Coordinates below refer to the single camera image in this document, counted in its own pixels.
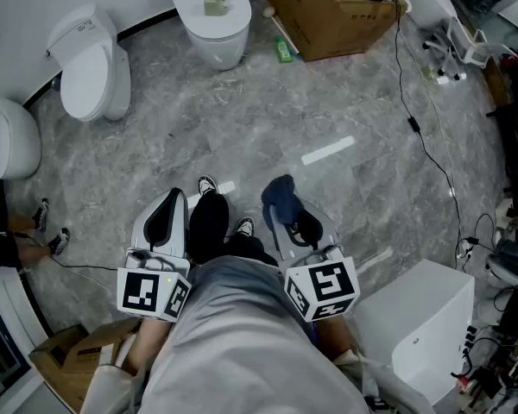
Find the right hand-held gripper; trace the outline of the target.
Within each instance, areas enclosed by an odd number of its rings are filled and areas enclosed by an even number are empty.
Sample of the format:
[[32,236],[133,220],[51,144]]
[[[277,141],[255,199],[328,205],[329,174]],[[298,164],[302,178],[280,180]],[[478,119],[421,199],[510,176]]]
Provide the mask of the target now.
[[302,319],[313,323],[343,315],[360,297],[360,288],[353,259],[337,244],[333,221],[312,203],[302,204],[297,221],[292,210],[276,204],[268,207],[268,217],[284,292]]

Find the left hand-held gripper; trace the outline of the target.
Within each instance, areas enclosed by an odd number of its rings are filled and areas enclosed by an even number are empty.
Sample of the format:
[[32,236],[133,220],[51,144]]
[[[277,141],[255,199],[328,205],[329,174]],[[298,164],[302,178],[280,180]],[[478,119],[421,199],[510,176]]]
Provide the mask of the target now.
[[178,320],[191,290],[186,279],[190,263],[184,258],[186,218],[186,196],[179,188],[162,193],[138,215],[133,248],[117,270],[120,311],[170,323]]

